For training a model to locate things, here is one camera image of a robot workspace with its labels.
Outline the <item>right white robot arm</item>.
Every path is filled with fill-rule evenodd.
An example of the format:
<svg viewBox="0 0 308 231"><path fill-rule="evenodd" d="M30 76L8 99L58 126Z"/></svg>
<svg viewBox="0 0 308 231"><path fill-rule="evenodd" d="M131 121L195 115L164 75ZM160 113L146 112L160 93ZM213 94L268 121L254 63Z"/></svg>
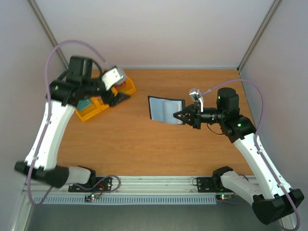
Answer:
<svg viewBox="0 0 308 231"><path fill-rule="evenodd" d="M198 89L192 89L190 96L193 104L173 116L196 129L200 129L202 123L219 124L223 135L240 151L258 182L255 186L225 166L213 171L213 187L218 191L231 190L242 197L265 225L294 213L304 200L304 195L300 189L293 189L280 175L262 147L255 126L249 118L240 114L239 96L235 89L220 88L215 108L204 107Z"/></svg>

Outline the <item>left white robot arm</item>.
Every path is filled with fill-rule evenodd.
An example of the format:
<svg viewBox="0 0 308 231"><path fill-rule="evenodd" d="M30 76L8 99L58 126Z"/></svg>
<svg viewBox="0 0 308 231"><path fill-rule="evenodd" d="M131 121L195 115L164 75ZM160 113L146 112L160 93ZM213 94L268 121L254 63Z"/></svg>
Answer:
<svg viewBox="0 0 308 231"><path fill-rule="evenodd" d="M101 70L98 77L92 78L94 63L91 58L72 56L68 70L48 85L50 93L37 137L26 159L15 163L15 171L55 188L75 183L87 192L96 188L97 180L92 169L57 165L64 131L81 100L100 97L104 104L114 107L130 98L128 94L112 91L114 85L127 78L122 69L115 66L107 71Z"/></svg>

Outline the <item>black leather card holder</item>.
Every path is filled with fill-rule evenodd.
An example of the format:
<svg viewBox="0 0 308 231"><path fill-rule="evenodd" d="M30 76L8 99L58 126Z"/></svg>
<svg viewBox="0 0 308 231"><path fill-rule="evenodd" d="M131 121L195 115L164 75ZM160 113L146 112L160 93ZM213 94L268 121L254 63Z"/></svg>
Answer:
<svg viewBox="0 0 308 231"><path fill-rule="evenodd" d="M184 125L184 122L175 118L173 114L185 108L185 100L148 96L148 105L151 120L172 125Z"/></svg>

